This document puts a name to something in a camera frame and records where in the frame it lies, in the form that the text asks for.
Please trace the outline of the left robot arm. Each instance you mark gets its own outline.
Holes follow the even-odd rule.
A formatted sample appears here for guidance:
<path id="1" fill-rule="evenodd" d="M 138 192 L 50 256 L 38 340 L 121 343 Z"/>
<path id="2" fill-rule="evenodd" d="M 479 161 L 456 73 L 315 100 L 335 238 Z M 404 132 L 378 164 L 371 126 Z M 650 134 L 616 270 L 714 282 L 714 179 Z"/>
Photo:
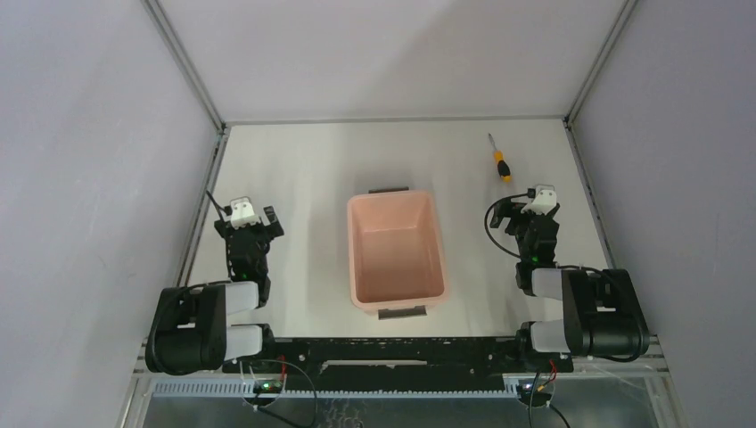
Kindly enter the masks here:
<path id="1" fill-rule="evenodd" d="M 243 217 L 238 207 L 218 210 L 213 227 L 224 241 L 227 278 L 160 292 L 145 345 L 145 364 L 153 373 L 189 375 L 217 369 L 229 359 L 227 317 L 266 306 L 271 280 L 267 255 L 284 235 L 275 208 Z"/>

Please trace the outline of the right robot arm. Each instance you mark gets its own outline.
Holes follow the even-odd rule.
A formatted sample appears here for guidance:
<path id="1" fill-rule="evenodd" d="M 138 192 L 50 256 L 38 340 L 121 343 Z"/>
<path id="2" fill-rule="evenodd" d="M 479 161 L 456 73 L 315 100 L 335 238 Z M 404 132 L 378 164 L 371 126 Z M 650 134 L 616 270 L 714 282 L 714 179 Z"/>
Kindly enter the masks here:
<path id="1" fill-rule="evenodd" d="M 493 202 L 484 215 L 485 232 L 502 226 L 516 242 L 517 287 L 527 296 L 562 305 L 560 319 L 522 324 L 516 362 L 537 371 L 557 355 L 621 363 L 640 358 L 650 333 L 628 271 L 558 263 L 559 208 L 534 212 L 516 194 Z"/>

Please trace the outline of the yellow black screwdriver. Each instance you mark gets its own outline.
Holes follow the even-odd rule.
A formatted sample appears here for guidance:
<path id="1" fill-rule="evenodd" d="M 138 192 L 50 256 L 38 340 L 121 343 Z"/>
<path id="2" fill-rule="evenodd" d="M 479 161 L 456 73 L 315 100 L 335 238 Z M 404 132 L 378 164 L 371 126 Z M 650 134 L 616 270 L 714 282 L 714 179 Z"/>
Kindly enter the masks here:
<path id="1" fill-rule="evenodd" d="M 509 183 L 512 180 L 512 173 L 509 165 L 505 161 L 504 154 L 498 149 L 496 141 L 490 133 L 488 133 L 488 140 L 493 150 L 497 174 L 503 182 Z"/>

